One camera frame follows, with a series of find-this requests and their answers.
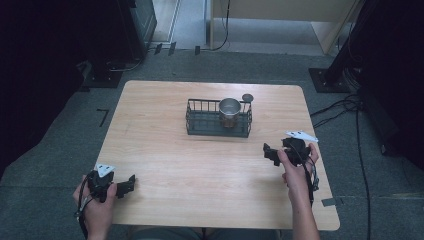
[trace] gray carpet floor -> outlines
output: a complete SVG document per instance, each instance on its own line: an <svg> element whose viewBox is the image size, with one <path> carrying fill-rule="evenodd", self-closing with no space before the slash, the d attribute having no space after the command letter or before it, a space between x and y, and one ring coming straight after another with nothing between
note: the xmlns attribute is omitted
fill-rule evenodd
<svg viewBox="0 0 424 240"><path fill-rule="evenodd" d="M117 89L77 92L36 147L12 163L0 183L0 239L83 239L73 218L72 193L93 168L122 88L128 80L299 85L309 111L347 94L316 93L310 67L328 67L332 57L284 54L166 51L125 72ZM110 110L104 124L104 112ZM334 109L314 117L331 117ZM366 239L367 197L356 141L355 113L316 129L341 226L322 239ZM371 239L424 239L424 172L403 157L380 154L380 141L366 112L359 113L364 169L371 196ZM125 239L127 226L114 225L109 239ZM285 230L284 239L292 233Z"/></svg>

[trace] black wire basket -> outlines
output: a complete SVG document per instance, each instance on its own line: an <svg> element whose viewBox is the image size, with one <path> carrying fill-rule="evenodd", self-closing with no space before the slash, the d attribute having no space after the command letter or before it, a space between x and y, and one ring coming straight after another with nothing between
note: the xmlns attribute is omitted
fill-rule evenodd
<svg viewBox="0 0 424 240"><path fill-rule="evenodd" d="M188 99L186 127L189 135L249 137L251 102L240 101L241 109L233 127L224 127L219 117L220 100Z"/></svg>

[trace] human hand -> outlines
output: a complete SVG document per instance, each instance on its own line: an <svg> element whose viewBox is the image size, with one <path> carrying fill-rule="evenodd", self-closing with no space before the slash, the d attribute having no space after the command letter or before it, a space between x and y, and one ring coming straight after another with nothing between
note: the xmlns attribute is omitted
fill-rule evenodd
<svg viewBox="0 0 424 240"><path fill-rule="evenodd" d="M85 184L83 189L83 198L90 195L88 184ZM73 198L78 205L81 183L76 188ZM104 203L93 199L90 201L84 210L85 226L88 231L88 239L107 239L109 228L112 225L113 205L115 203L117 185L112 183L107 190L107 198Z"/></svg>
<svg viewBox="0 0 424 240"><path fill-rule="evenodd" d="M311 148L311 155L307 161L306 168L309 171L309 175L312 176L312 164L318 161L319 155L312 143L309 144L309 147ZM293 166L283 150L278 150L277 154L286 171L283 173L283 179L289 188L290 201L292 204L304 202L305 200L309 202L309 190L308 184L305 181L306 176L304 168Z"/></svg>

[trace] stainless steel mug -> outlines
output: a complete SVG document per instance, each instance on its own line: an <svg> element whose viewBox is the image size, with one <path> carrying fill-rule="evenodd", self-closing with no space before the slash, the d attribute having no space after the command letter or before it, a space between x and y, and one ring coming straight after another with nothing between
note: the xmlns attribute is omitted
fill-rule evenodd
<svg viewBox="0 0 424 240"><path fill-rule="evenodd" d="M225 98L219 102L219 119L223 127L236 126L241 104L234 98Z"/></svg>

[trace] black cable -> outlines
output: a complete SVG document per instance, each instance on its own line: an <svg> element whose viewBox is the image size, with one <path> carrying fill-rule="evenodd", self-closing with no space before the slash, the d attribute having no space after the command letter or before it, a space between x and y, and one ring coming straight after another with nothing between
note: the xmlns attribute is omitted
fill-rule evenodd
<svg viewBox="0 0 424 240"><path fill-rule="evenodd" d="M357 96L356 94L351 94L351 95L345 97L343 100L340 100L340 101L337 101L337 102L331 104L329 107L326 107L324 109L321 109L321 110L319 110L317 112L314 112L314 113L310 114L310 116L313 117L313 116L316 116L318 114L324 113L324 112L326 112L326 111L328 111L328 110L330 110L330 109L332 109L334 107L338 107L338 106L343 106L344 109L345 109L345 110L343 110L342 112L338 113L337 115L335 115L333 117L326 118L326 119L323 119L323 120L319 121L318 123L314 124L313 127L314 128L318 128L318 127L320 127L320 126L328 123L329 121L334 120L334 119L340 117L341 115L343 115L343 114L345 114L347 112L352 112L352 111L355 111L355 110L359 109L360 108L360 102L359 102L359 100L350 100L349 99L351 97L356 97L356 96Z"/></svg>
<svg viewBox="0 0 424 240"><path fill-rule="evenodd" d="M370 190L368 186L367 175L365 174L364 161L362 159L362 150L361 150L361 138L359 135L359 109L356 110L356 140L358 142L358 153L359 160L361 162L362 176L364 178L365 190L367 192L367 212L368 212L368 230L367 230L367 239L371 239L371 199L370 199Z"/></svg>
<svg viewBox="0 0 424 240"><path fill-rule="evenodd" d="M93 174L93 172L94 172L94 170L92 170L92 171L90 171L86 176L85 176L85 178L84 178L84 180L82 181L82 183L81 183L81 188L80 188L80 192L79 192L79 198L78 198L78 209L77 209L77 211L75 212L75 214L74 214L74 216L76 216L77 217L77 219L78 219L78 222L79 222L79 225L80 225L80 227L81 227L81 231L82 231L82 233L84 234L84 237L85 237L85 239L87 239L88 238L88 231L87 231L87 227L85 226L85 216L84 216L84 209L85 209L85 207L87 206L87 204L88 203L90 203L92 200L93 200L93 198L92 199L90 199L88 202L86 202L86 203L84 203L84 206L81 206L81 204L82 204L82 195L83 195L83 192L84 192L84 187L85 187L85 184L87 183L87 180L88 180L88 177L90 176L90 175L92 175Z"/></svg>
<svg viewBox="0 0 424 240"><path fill-rule="evenodd" d="M130 67L130 68L122 68L122 69L109 69L109 72L127 72L127 71L131 71L131 70L134 70L134 69L136 69L140 64L141 64L141 62L143 61L143 58L140 58L140 60L137 62L137 64L136 65L134 65L133 67Z"/></svg>
<svg viewBox="0 0 424 240"><path fill-rule="evenodd" d="M227 39L228 39L228 18L230 16L230 3L231 3L231 0L228 0L228 4L227 4L227 16L226 16L226 20L225 20L225 39L224 39L224 42L221 44L221 46L219 46L217 48L214 48L214 49L211 49L209 51L217 51L217 50L221 49L225 45L225 43L227 42Z"/></svg>

